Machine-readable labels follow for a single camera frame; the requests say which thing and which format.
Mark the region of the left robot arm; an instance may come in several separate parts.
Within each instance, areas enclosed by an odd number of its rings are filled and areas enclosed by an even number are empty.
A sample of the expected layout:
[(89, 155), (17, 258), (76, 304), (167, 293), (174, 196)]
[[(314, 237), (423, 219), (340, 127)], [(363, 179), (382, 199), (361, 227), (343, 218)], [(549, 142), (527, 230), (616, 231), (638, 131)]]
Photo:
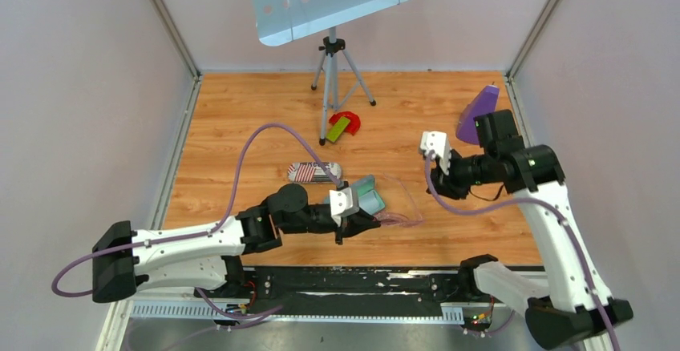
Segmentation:
[(345, 238), (379, 228), (352, 188), (332, 190), (329, 203), (312, 204), (299, 184), (287, 184), (257, 206), (214, 222), (171, 230), (135, 230), (114, 223), (92, 248), (92, 300), (111, 303), (154, 288), (245, 289), (241, 257), (282, 245), (282, 234), (333, 234)]

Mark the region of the grey glasses case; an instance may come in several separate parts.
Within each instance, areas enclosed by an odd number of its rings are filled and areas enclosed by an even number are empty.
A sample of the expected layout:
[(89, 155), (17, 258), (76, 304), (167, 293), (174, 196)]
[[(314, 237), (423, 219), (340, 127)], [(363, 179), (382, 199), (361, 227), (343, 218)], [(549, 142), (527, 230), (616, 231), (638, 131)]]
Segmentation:
[(357, 192), (358, 204), (363, 211), (376, 215), (386, 208), (383, 198), (377, 191), (376, 179), (373, 175), (357, 180), (350, 187)]

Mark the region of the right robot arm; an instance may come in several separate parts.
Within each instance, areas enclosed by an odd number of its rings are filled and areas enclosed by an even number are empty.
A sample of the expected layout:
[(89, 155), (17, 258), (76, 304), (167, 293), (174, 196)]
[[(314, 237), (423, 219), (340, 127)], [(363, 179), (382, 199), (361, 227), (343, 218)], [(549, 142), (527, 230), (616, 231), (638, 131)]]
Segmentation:
[(631, 304), (615, 297), (593, 263), (570, 208), (565, 174), (555, 151), (528, 146), (510, 110), (474, 119), (482, 152), (461, 156), (441, 131), (425, 131), (419, 143), (427, 190), (459, 214), (454, 200), (475, 186), (500, 184), (507, 205), (522, 212), (536, 243), (546, 284), (512, 271), (491, 255), (464, 260), (458, 290), (477, 301), (492, 297), (521, 315), (534, 341), (553, 350), (582, 344), (587, 350), (618, 350), (615, 328), (633, 318)]

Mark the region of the striped printed glasses pouch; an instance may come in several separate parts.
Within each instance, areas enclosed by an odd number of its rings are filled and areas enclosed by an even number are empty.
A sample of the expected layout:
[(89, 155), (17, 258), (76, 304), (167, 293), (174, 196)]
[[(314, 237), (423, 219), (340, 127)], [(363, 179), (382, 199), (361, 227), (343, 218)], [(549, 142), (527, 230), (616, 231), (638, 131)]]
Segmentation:
[[(327, 171), (336, 179), (342, 178), (342, 167), (335, 162), (323, 162)], [(296, 162), (288, 167), (288, 179), (296, 184), (328, 184), (332, 179), (316, 162)]]

